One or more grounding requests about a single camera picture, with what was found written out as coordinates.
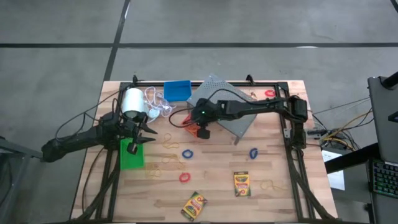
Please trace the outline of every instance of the yellow crayon box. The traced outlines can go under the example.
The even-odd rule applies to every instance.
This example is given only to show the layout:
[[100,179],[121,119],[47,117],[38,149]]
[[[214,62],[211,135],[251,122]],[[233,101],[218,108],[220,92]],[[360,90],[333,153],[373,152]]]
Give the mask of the yellow crayon box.
[[234,172],[235,196],[250,196],[249,172]]
[[181,214],[193,222],[203,210],[206,203],[207,200],[202,195],[198,192],[194,192],[189,201],[182,208]]

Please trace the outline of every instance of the concrete floor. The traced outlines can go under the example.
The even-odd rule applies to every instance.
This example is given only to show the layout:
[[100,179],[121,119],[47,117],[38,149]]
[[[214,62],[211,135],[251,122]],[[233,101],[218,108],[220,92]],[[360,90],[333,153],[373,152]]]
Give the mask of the concrete floor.
[[[0,0],[0,43],[112,43],[123,3]],[[397,21],[388,0],[135,0],[121,42],[398,42]],[[0,48],[0,135],[40,150],[60,124],[98,101],[110,52]],[[305,80],[311,108],[320,111],[368,96],[367,77],[396,72],[397,58],[398,49],[387,47],[119,49],[111,80],[130,80],[133,74],[145,80],[197,80],[209,73],[230,80],[247,74]],[[369,108],[367,102],[344,115],[341,109],[318,117],[335,128]],[[372,124],[352,133],[360,146],[376,141]],[[12,223],[66,220],[83,155],[32,162]],[[340,218],[367,220],[360,203],[366,199],[334,195]]]

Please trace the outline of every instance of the green block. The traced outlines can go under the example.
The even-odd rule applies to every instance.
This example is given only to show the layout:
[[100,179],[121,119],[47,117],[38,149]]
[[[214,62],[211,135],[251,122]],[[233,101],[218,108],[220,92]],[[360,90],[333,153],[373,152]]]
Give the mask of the green block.
[[127,152],[127,146],[132,142],[132,138],[120,140],[120,170],[137,169],[145,166],[144,146],[137,145],[135,155]]

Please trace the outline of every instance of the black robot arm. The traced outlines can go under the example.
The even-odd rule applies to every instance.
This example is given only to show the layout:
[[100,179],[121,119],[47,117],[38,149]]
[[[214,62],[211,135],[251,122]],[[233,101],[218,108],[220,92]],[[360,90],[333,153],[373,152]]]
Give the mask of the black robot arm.
[[85,132],[49,140],[42,146],[43,160],[54,162],[68,153],[97,145],[103,145],[106,149],[117,149],[119,147],[118,142],[122,138],[133,138],[133,142],[127,147],[127,151],[135,154],[136,144],[155,140],[141,136],[141,130],[157,134],[147,127],[146,121],[147,115],[145,113],[139,113],[135,121],[120,118],[113,112],[107,113],[99,119],[98,125]]
[[198,138],[208,139],[210,132],[206,126],[214,121],[232,121],[245,115],[276,112],[292,122],[291,144],[295,147],[305,148],[305,132],[303,124],[307,121],[307,102],[298,96],[289,98],[274,98],[272,100],[246,101],[210,100],[200,98],[192,109],[191,122],[200,126]]

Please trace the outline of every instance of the wooden table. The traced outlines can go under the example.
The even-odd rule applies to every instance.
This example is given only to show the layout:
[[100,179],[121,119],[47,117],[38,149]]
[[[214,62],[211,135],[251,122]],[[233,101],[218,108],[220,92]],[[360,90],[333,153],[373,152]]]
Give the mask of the wooden table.
[[[284,82],[289,84],[290,95],[298,95],[308,101],[303,81]],[[120,82],[104,82],[99,100],[117,91],[119,84]],[[255,86],[239,88],[248,95],[254,92],[258,100],[264,99],[264,92],[269,89]],[[96,118],[111,110],[111,102],[112,98],[98,107]],[[186,103],[178,104],[177,110],[186,106]],[[186,112],[181,112],[173,117],[173,121],[181,122],[186,116]],[[308,117],[305,127],[312,128],[313,120],[310,113]],[[163,117],[157,118],[148,126],[156,130],[158,135],[143,134],[157,139],[144,144],[145,160],[147,165],[155,165],[160,169],[156,172],[159,177],[146,175],[148,172],[145,169],[121,171],[114,222],[187,222],[180,211],[194,191],[201,193],[208,200],[196,222],[297,220],[278,114],[257,115],[237,146],[233,144],[234,136],[218,124],[209,125],[209,140],[195,138],[186,130],[173,127],[168,119]],[[167,133],[172,135],[169,142],[179,143],[178,148],[163,147],[162,143]],[[258,148],[259,155],[255,160],[251,160],[249,151],[254,147]],[[101,148],[98,146],[87,150],[72,218],[81,215],[82,188],[90,166]],[[181,156],[185,149],[194,152],[192,159],[184,159]],[[191,174],[190,182],[180,183],[178,177],[183,171],[181,164],[177,161],[168,162],[164,158],[171,154],[178,155],[185,167],[184,171]],[[327,211],[337,217],[320,148],[307,146],[304,154],[312,192]],[[106,151],[103,151],[94,166],[86,189],[85,206],[100,189],[105,157]],[[233,171],[249,171],[251,197],[235,197]],[[305,210],[303,194],[300,194],[300,198]],[[103,214],[108,211],[107,204],[106,200]]]

